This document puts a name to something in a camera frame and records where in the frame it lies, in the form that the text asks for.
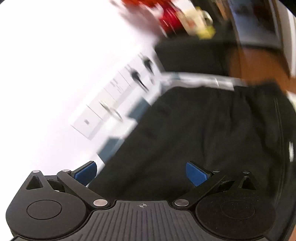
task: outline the blue gripper pad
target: blue gripper pad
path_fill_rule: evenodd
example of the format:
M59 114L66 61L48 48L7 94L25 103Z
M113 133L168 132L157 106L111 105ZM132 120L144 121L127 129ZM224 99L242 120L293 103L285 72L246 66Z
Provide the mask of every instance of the blue gripper pad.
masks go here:
M87 185L96 177L97 166L94 161L89 161L75 171L71 172L71 176L83 185Z
M190 162L186 164L186 176L195 186L202 184L209 178L207 173Z

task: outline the white wall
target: white wall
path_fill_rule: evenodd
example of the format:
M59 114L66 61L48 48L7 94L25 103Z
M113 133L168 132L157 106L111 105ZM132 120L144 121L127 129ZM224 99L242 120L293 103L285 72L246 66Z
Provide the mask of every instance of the white wall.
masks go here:
M157 39L157 22L142 14L107 0L0 4L1 240L12 238L5 211L32 170L74 170L97 150L100 136L86 139L68 119L106 75Z
M281 20L284 55L287 59L290 74L296 76L296 27L294 15L277 0L277 7Z

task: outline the red object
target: red object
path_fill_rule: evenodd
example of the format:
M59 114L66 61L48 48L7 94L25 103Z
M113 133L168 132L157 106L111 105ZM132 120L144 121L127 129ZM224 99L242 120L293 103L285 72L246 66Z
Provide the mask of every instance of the red object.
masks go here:
M171 0L122 0L122 2L126 5L135 5L135 6L144 4L150 8L153 8L157 4L162 5L166 2L171 2Z
M163 3L161 4L161 7L163 8L163 15L159 18L159 23L161 28L167 34L183 28L179 18L177 17L177 12L179 12L180 9L171 2Z

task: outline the black cloth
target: black cloth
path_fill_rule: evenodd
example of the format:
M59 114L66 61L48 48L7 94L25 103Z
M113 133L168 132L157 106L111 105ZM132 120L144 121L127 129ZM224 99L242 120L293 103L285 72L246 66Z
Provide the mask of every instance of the black cloth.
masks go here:
M229 76L228 50L237 46L237 41L233 29L227 25L218 24L215 29L212 39L188 35L162 39L155 46L155 52L163 69Z
M270 240L295 225L296 113L274 83L235 91L175 87L145 113L89 188L109 201L175 200L194 186L185 165L252 172L276 208Z

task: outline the metal screw head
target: metal screw head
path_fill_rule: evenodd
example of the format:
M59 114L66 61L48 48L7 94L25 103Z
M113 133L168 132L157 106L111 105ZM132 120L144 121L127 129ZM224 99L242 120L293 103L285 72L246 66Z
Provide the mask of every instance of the metal screw head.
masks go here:
M105 199L94 200L94 205L97 207L103 207L103 206L106 206L107 204L108 204L108 201Z
M188 206L189 202L186 199L178 199L175 201L175 204L179 207L186 207Z

